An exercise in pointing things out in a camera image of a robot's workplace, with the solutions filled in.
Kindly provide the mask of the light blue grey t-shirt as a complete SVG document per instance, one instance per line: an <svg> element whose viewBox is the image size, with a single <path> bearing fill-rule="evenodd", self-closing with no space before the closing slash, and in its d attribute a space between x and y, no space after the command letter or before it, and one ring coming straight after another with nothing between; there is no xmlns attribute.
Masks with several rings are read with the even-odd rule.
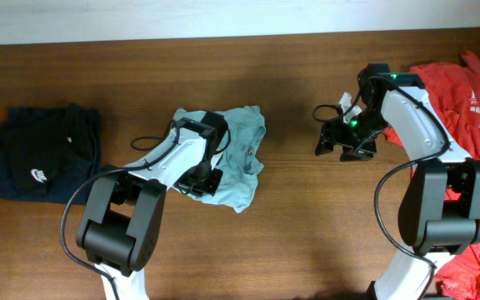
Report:
<svg viewBox="0 0 480 300"><path fill-rule="evenodd" d="M223 171L216 193L192 196L200 203L223 205L241 213L248 208L258 187L258 174L263 164L256 158L266 133L265 118L258 106L245 106L221 111L230 133L219 147L225 151L217 168Z"/></svg>

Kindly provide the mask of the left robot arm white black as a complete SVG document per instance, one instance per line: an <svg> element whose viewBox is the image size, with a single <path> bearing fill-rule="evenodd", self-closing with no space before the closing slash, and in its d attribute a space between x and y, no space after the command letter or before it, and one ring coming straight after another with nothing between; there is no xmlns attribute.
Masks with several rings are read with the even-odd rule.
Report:
<svg viewBox="0 0 480 300"><path fill-rule="evenodd" d="M126 167L107 167L89 179L90 189L76 243L85 268L102 278L108 299L145 299L144 267L158 242L168 189L214 195L223 176L220 143L229 139L224 117L172 121L165 137L145 157Z"/></svg>

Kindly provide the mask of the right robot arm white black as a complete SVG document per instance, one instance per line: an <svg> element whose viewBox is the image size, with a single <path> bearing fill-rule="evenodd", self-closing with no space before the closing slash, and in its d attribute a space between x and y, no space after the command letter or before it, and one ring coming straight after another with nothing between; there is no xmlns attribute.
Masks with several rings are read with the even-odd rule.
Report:
<svg viewBox="0 0 480 300"><path fill-rule="evenodd" d="M480 160L449 133L417 74L370 64L357 83L357 96L344 94L333 107L337 116L323 121L315 153L339 146L341 161L366 161L377 152L377 136L395 131L408 160L382 177L373 206L378 226L397 252L366 297L424 299L437 272L480 242ZM398 210L398 242L383 223L379 202L387 180L406 168L412 177Z"/></svg>

